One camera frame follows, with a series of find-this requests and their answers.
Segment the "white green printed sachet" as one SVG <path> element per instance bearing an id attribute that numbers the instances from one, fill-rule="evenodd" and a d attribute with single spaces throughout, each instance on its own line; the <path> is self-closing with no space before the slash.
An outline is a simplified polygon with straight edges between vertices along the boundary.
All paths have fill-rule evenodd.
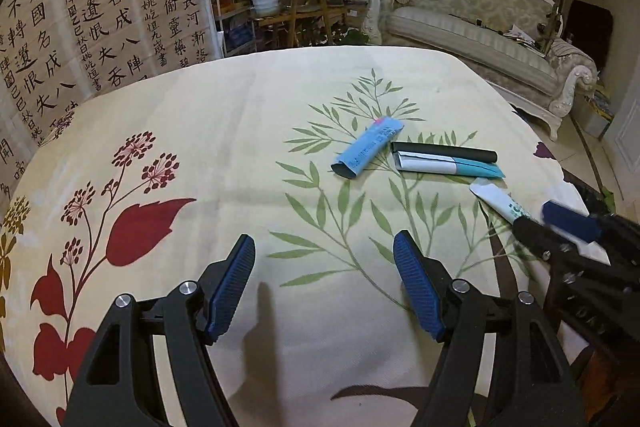
<path id="1" fill-rule="evenodd" d="M 486 179 L 476 179 L 469 185 L 469 189 L 477 198 L 503 217 L 506 222 L 509 222 L 510 225 L 513 225 L 514 221 L 519 217 L 528 217 L 525 209 L 515 202 L 508 193 Z"/>

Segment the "black long stick packet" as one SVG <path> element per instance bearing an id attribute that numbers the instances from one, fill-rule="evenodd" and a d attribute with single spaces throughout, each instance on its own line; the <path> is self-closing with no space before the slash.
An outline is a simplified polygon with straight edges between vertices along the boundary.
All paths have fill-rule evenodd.
<path id="1" fill-rule="evenodd" d="M 495 164 L 498 161 L 498 154 L 494 150 L 480 150 L 479 148 L 473 147 L 393 142 L 390 144 L 390 150 L 393 153 L 416 153 L 459 157 L 463 159 L 487 162 L 487 164 Z"/>

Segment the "white teal stick packet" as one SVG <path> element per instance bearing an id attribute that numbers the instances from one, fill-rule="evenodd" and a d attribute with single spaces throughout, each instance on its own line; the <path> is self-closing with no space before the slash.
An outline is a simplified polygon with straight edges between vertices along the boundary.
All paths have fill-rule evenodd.
<path id="1" fill-rule="evenodd" d="M 504 178 L 504 173 L 495 164 L 454 156 L 395 153 L 394 161 L 399 171 L 470 176 L 471 178 Z"/>

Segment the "blue packet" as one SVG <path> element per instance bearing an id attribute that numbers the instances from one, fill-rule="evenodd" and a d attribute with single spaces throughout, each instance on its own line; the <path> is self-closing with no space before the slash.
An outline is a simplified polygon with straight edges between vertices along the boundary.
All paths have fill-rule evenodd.
<path id="1" fill-rule="evenodd" d="M 363 134 L 335 158 L 331 165 L 332 171 L 347 180 L 356 179 L 404 127 L 400 120 L 390 117 L 373 121 Z"/>

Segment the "box with colourful papers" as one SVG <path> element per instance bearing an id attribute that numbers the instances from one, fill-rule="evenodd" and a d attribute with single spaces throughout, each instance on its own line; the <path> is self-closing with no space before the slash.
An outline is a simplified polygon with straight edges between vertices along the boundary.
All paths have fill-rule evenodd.
<path id="1" fill-rule="evenodd" d="M 582 131 L 598 140 L 603 139 L 614 119 L 610 98 L 601 89 L 576 95 L 572 116 Z"/>

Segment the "floral cream tablecloth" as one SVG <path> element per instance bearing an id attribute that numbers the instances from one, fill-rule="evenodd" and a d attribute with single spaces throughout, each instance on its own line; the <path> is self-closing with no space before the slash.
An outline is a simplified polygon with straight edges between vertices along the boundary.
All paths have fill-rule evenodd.
<path id="1" fill-rule="evenodd" d="M 209 351 L 238 421 L 409 425 L 439 345 L 410 311 L 394 235 L 489 295 L 541 295 L 547 272 L 467 179 L 403 173 L 387 153 L 337 176 L 385 115 L 404 141 L 494 150 L 533 215 L 584 205 L 533 129 L 440 52 L 256 53 L 101 95 L 55 121 L 2 223 L 4 356 L 44 419 L 63 417 L 116 296 L 166 295 L 247 234 L 255 268 Z"/>

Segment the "papers on sofa seat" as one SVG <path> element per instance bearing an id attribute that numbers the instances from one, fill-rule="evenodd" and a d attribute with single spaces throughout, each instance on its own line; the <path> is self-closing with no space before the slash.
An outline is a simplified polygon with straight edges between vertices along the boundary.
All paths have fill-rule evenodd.
<path id="1" fill-rule="evenodd" d="M 512 25 L 502 35 L 516 43 L 524 44 L 524 46 L 530 46 L 531 48 L 536 48 L 537 46 L 536 40 L 516 25 Z"/>

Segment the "ornate white grey sofa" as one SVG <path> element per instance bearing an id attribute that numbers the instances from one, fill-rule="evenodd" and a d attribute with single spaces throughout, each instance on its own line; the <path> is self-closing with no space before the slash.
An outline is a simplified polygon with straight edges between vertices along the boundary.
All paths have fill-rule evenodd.
<path id="1" fill-rule="evenodd" d="M 558 136 L 576 95 L 598 81 L 593 59 L 560 36 L 560 2 L 553 0 L 349 0 L 362 2 L 359 24 L 376 46 L 413 46 L 449 53 L 487 81 L 515 108 Z M 503 37 L 512 25 L 536 48 Z"/>

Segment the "wooden plant stand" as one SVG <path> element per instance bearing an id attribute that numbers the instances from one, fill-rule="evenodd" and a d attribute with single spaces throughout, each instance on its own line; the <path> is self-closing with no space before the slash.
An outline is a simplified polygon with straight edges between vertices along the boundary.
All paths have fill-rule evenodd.
<path id="1" fill-rule="evenodd" d="M 266 50 L 291 49 L 305 42 L 333 44 L 332 27 L 346 23 L 344 4 L 328 0 L 250 0 L 255 26 Z"/>

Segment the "calligraphy folding screen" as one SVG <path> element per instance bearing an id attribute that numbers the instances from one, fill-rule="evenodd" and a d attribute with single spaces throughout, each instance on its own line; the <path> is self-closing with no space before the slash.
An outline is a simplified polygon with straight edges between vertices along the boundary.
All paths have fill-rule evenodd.
<path id="1" fill-rule="evenodd" d="M 219 57 L 209 0 L 2 0 L 2 202 L 78 105 Z"/>

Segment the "dark cabinet by wall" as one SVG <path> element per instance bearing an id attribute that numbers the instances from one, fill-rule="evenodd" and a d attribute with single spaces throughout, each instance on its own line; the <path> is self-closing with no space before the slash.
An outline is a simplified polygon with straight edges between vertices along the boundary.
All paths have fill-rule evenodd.
<path id="1" fill-rule="evenodd" d="M 601 72 L 608 59 L 613 25 L 613 14 L 608 9 L 573 0 L 563 30 L 563 39 L 589 55 Z"/>

